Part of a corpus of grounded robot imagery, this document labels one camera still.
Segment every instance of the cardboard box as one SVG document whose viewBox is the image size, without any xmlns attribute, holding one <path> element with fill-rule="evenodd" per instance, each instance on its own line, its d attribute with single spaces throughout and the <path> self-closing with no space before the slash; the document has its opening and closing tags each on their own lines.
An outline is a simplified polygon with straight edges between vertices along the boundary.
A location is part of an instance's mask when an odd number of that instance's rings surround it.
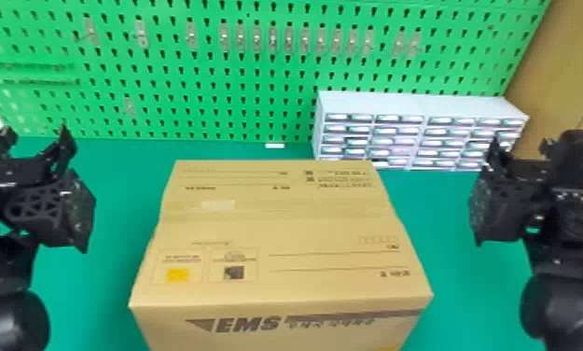
<svg viewBox="0 0 583 351">
<path fill-rule="evenodd" d="M 432 296 L 370 161 L 179 161 L 130 308 L 154 351 L 386 351 Z"/>
</svg>

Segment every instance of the green table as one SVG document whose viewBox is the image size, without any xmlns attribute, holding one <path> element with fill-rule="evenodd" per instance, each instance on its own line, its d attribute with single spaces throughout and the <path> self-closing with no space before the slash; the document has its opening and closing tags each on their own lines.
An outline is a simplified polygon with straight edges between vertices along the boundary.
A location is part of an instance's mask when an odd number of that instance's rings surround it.
<svg viewBox="0 0 583 351">
<path fill-rule="evenodd" d="M 15 154 L 32 154 L 48 142 L 23 139 Z M 265 149 L 232 142 L 78 143 L 73 166 L 98 198 L 96 222 L 88 255 L 73 248 L 41 249 L 36 260 L 33 290 L 50 313 L 49 351 L 147 350 L 127 304 L 174 160 L 312 156 L 306 144 Z M 436 294 L 405 350 L 542 350 L 519 322 L 521 289 L 529 276 L 523 247 L 474 245 L 466 199 L 476 175 L 381 175 Z"/>
</svg>

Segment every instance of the ems logo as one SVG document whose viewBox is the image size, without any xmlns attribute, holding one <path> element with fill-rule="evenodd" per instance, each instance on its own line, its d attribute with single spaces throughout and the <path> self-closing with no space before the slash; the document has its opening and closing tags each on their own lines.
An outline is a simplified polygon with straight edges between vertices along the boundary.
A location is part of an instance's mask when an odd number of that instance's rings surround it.
<svg viewBox="0 0 583 351">
<path fill-rule="evenodd" d="M 186 319 L 187 323 L 208 332 L 270 331 L 279 328 L 321 329 L 336 327 L 368 326 L 379 319 L 418 316 L 422 310 L 372 311 L 328 315 L 302 316 L 253 316 Z"/>
</svg>

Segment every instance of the wooden panel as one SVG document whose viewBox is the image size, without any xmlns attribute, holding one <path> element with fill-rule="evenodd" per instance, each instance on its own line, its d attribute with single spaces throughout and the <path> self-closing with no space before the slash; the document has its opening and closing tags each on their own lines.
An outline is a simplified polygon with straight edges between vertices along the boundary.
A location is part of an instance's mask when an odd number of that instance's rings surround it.
<svg viewBox="0 0 583 351">
<path fill-rule="evenodd" d="M 538 157 L 543 137 L 583 120 L 583 1 L 553 1 L 508 87 L 507 99 L 531 116 L 515 150 Z"/>
</svg>

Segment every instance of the box flap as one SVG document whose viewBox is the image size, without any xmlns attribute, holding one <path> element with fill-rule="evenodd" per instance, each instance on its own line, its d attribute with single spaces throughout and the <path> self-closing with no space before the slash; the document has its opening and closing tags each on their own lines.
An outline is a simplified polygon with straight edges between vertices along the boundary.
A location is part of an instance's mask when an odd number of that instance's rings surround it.
<svg viewBox="0 0 583 351">
<path fill-rule="evenodd" d="M 179 161 L 131 306 L 431 295 L 369 161 Z"/>
</svg>

